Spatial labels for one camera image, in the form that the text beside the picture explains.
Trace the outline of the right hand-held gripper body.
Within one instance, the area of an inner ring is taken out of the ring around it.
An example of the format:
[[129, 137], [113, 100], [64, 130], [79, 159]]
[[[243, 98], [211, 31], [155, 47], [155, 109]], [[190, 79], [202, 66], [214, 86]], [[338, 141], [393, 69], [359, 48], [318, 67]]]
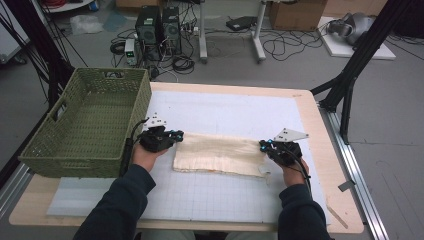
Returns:
[[297, 140], [307, 139], [307, 133], [284, 128], [273, 139], [274, 144], [266, 152], [268, 157], [282, 166], [291, 166], [300, 162], [302, 151]]

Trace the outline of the cream egg print cloth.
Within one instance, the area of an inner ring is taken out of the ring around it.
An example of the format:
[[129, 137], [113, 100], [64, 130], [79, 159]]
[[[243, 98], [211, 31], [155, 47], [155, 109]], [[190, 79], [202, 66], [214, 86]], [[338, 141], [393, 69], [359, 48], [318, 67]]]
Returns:
[[265, 179], [271, 175], [257, 140], [199, 133], [184, 134], [184, 140], [176, 147], [173, 169]]

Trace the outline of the green woven basket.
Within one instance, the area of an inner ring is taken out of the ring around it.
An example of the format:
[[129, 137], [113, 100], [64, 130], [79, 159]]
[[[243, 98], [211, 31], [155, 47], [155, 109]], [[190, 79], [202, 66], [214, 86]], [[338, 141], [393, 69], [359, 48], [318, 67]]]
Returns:
[[77, 68], [19, 160], [45, 177], [116, 177], [151, 95], [144, 69]]

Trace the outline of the person's left hand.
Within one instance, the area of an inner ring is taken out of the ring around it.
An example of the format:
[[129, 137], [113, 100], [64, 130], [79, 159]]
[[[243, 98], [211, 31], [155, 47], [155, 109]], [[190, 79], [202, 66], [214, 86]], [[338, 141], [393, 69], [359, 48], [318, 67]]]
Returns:
[[167, 150], [149, 152], [143, 146], [137, 144], [133, 147], [132, 163], [141, 166], [146, 171], [150, 172], [153, 169], [156, 160], [166, 152]]

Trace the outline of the person's right hand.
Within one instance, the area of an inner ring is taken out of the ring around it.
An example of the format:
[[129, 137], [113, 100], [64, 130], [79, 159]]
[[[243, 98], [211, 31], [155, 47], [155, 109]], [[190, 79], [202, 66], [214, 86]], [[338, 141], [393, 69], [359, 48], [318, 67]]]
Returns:
[[298, 163], [291, 166], [282, 166], [282, 170], [284, 183], [287, 187], [304, 184], [306, 182], [302, 167]]

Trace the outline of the white grid mat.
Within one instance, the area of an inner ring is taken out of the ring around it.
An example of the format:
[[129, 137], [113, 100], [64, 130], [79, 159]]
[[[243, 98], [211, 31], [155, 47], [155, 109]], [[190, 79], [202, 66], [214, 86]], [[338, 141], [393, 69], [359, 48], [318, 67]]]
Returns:
[[[287, 128], [304, 132], [293, 98], [194, 92], [153, 92], [148, 113], [158, 113], [172, 130], [250, 138], [274, 138]], [[282, 170], [264, 158], [266, 176], [213, 172], [177, 172], [172, 163], [178, 145], [158, 158], [151, 176], [144, 220], [183, 220], [274, 224], [285, 188]], [[110, 178], [62, 178], [47, 214], [87, 216], [109, 189]]]

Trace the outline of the grey tape piece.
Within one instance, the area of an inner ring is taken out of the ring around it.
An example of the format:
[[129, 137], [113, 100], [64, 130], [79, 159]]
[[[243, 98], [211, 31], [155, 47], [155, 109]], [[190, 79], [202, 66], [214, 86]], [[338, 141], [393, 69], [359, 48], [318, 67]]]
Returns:
[[346, 182], [344, 182], [344, 183], [340, 184], [340, 185], [338, 186], [338, 189], [339, 189], [341, 192], [345, 192], [346, 190], [353, 188], [355, 185], [356, 185], [356, 183], [355, 183], [353, 180], [348, 180], [348, 181], [346, 181]]

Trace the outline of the black computer tower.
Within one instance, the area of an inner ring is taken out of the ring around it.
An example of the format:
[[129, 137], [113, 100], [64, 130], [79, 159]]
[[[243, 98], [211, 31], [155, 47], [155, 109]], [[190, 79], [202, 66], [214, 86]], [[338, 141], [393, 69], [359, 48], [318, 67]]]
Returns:
[[143, 58], [150, 61], [159, 61], [159, 44], [163, 40], [160, 8], [156, 5], [142, 6], [135, 29]]
[[179, 55], [181, 50], [181, 35], [179, 8], [166, 7], [163, 9], [162, 23], [164, 29], [164, 37], [166, 39], [167, 48], [175, 55]]

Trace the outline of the white desk leg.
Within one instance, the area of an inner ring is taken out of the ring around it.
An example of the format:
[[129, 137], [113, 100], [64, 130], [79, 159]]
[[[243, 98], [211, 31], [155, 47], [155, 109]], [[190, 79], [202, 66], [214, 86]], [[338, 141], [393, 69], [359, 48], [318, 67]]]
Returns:
[[262, 43], [260, 41], [260, 33], [262, 29], [262, 23], [263, 23], [263, 19], [265, 15], [266, 5], [267, 3], [265, 0], [259, 0], [257, 24], [256, 24], [255, 30], [251, 32], [253, 45], [255, 47], [257, 57], [258, 57], [258, 62], [262, 62], [266, 59], [265, 52], [264, 52]]
[[205, 10], [204, 10], [205, 0], [199, 0], [199, 56], [200, 61], [203, 64], [207, 63], [207, 44], [205, 36]]

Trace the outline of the white floor board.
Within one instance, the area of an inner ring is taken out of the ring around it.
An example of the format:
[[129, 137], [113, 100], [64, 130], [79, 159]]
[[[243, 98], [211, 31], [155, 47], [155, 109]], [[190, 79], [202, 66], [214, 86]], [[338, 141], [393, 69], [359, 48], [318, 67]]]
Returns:
[[[326, 46], [330, 56], [350, 58], [354, 53], [353, 47], [337, 34], [330, 34], [327, 32], [328, 23], [332, 20], [332, 17], [322, 17], [318, 23], [319, 33], [324, 45]], [[385, 44], [382, 44], [372, 59], [395, 60], [396, 56]]]

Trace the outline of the black flat device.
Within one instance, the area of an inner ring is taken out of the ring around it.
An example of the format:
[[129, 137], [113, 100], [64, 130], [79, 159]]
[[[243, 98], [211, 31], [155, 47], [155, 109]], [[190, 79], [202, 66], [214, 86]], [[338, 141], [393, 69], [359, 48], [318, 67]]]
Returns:
[[252, 26], [255, 26], [257, 23], [257, 18], [253, 16], [243, 16], [236, 19], [232, 19], [226, 22], [226, 26], [232, 31], [241, 31], [249, 29]]

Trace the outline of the brown cardboard box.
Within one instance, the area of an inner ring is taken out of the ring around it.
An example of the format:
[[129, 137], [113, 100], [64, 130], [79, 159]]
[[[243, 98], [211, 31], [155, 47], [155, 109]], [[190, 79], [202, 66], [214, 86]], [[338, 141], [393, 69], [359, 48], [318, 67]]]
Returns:
[[314, 31], [328, 0], [294, 0], [273, 2], [269, 14], [275, 30]]

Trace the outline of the clear plastic bag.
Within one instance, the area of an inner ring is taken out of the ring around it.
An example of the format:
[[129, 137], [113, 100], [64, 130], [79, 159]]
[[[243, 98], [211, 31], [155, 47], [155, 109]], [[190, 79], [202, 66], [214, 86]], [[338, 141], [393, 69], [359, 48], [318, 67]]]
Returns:
[[77, 15], [70, 19], [72, 33], [74, 35], [95, 34], [103, 31], [103, 25], [96, 16]]

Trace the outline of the grey headset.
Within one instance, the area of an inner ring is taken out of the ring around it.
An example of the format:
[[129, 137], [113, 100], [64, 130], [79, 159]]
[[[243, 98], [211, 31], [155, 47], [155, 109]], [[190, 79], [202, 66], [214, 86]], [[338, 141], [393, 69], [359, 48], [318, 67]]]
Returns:
[[344, 17], [329, 22], [327, 32], [336, 33], [348, 44], [354, 46], [368, 32], [374, 19], [364, 13], [347, 13]]

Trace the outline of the aluminium rail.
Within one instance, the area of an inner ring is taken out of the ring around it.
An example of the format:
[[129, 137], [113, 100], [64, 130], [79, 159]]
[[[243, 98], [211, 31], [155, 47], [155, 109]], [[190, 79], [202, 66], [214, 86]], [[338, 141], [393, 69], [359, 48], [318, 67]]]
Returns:
[[25, 189], [32, 174], [28, 166], [19, 163], [6, 183], [0, 188], [0, 220], [4, 217], [19, 193]]
[[342, 169], [347, 173], [348, 187], [354, 192], [355, 200], [360, 205], [360, 214], [364, 226], [373, 240], [390, 240], [354, 151], [349, 143], [344, 142], [342, 135], [339, 133], [341, 125], [339, 117], [336, 113], [328, 112], [322, 108], [319, 109], [319, 112], [327, 126], [327, 130], [330, 132], [330, 136], [335, 140], [338, 153], [341, 155]]

